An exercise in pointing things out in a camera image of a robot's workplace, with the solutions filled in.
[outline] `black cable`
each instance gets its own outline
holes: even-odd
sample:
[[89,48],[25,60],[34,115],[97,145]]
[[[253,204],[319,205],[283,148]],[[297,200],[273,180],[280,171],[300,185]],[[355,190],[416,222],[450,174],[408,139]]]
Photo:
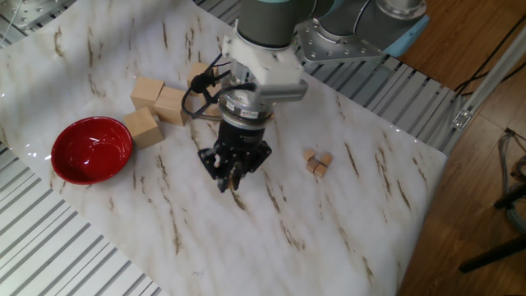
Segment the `black cable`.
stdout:
[[[217,58],[215,58],[215,60],[206,68],[206,70],[203,73],[207,73],[212,67],[215,67],[216,66],[215,64],[217,63],[217,61],[219,61],[221,56],[222,56],[222,54],[220,53],[219,56],[217,56]],[[215,82],[216,81],[219,81],[219,80],[225,78],[228,74],[230,74],[230,70],[227,70],[226,72],[221,73],[220,75],[213,77],[213,79],[211,79],[211,80],[207,80],[206,79],[207,77],[205,77],[204,81],[207,81],[208,83],[212,83],[212,85],[215,86]],[[193,112],[191,112],[190,110],[187,109],[186,104],[187,104],[188,96],[193,91],[193,89],[192,89],[193,81],[194,80],[192,80],[191,86],[188,87],[188,90],[185,92],[184,96],[182,97],[182,100],[181,100],[182,111],[184,113],[186,113],[187,115],[189,115],[193,119],[205,119],[205,120],[210,120],[210,121],[221,121],[223,118],[220,117],[220,116],[203,115],[203,113],[206,111],[206,109],[208,107],[210,107],[210,105],[211,105],[211,102],[209,102],[208,100],[206,101],[206,103],[204,105],[202,105],[199,108],[199,110],[195,111],[195,113],[193,113]],[[252,82],[247,82],[247,83],[243,83],[243,84],[238,85],[238,86],[225,86],[225,87],[221,88],[221,90],[219,90],[211,98],[211,101],[212,102],[217,102],[217,100],[218,100],[218,98],[219,98],[219,96],[221,94],[223,94],[225,91],[231,91],[231,90],[256,91],[256,84],[254,84]]]
[[[206,70],[204,71],[204,73],[207,73],[218,61],[219,59],[223,56],[222,53],[220,53],[217,58],[215,58],[215,60],[206,68]],[[188,87],[187,91],[184,93],[184,96],[182,97],[182,100],[181,100],[181,109],[184,113],[186,113],[187,115],[189,115],[191,118],[193,119],[205,119],[205,120],[210,120],[210,121],[221,121],[223,120],[222,117],[220,116],[210,116],[210,115],[203,115],[202,113],[205,112],[205,110],[210,107],[210,103],[209,102],[206,102],[206,104],[204,104],[201,108],[199,108],[199,110],[197,110],[197,112],[193,113],[191,112],[190,110],[187,109],[187,100],[188,100],[188,96],[190,95],[190,92],[192,91],[192,88],[191,87]]]
[[[499,83],[502,83],[504,81],[507,81],[508,79],[510,79],[513,75],[517,74],[520,72],[520,70],[524,69],[524,67],[526,67],[526,61],[524,61],[522,64],[520,64],[520,66],[518,66],[515,70],[513,70],[512,72],[510,72],[510,74],[506,75],[504,78],[502,78],[501,82]],[[484,76],[487,75],[487,73],[489,72],[486,72],[484,74],[482,74],[481,76],[477,76],[475,77],[474,80],[477,80],[477,79],[480,79],[480,78],[483,78]],[[461,94],[462,96],[464,95],[472,95],[473,94],[473,91],[470,91],[468,93],[465,93],[465,94]]]
[[226,66],[228,64],[230,64],[231,62],[226,62],[226,63],[222,63],[222,64],[219,64],[219,65],[214,65],[212,67],[222,67],[222,66]]
[[475,73],[471,76],[471,78],[469,78],[467,81],[461,83],[459,86],[457,86],[457,88],[455,90],[458,90],[456,91],[456,96],[460,95],[469,85],[469,83],[473,82],[473,81],[476,81],[476,77],[477,77],[477,74],[482,71],[482,69],[490,62],[490,60],[495,56],[495,54],[499,51],[499,49],[501,49],[502,45],[504,45],[504,43],[506,42],[506,40],[513,34],[513,32],[515,32],[515,30],[517,30],[517,28],[519,28],[519,26],[523,23],[523,21],[526,20],[526,15],[523,15],[523,17],[520,18],[519,21],[517,21],[517,23],[511,28],[510,31],[508,31],[508,34],[506,34],[506,36],[504,36],[504,38],[501,40],[501,42],[495,47],[495,49],[493,50],[493,52],[486,58],[486,60],[482,63],[482,65],[475,71]]
[[[510,191],[515,190],[518,186],[520,186],[520,183],[517,183],[511,187],[508,185],[508,168],[506,166],[506,153],[508,150],[508,145],[510,144],[510,139],[513,137],[516,140],[520,138],[523,141],[525,141],[526,139],[524,139],[520,135],[517,135],[514,131],[510,130],[509,128],[506,128],[504,133],[505,134],[502,135],[501,138],[499,139],[498,146],[499,146],[499,157],[501,159],[502,191],[504,193],[503,196],[505,197]],[[506,214],[508,215],[508,219],[510,220],[510,223],[515,227],[515,229],[522,234],[526,234],[526,220],[519,215],[519,213],[514,207],[514,203],[508,206]]]

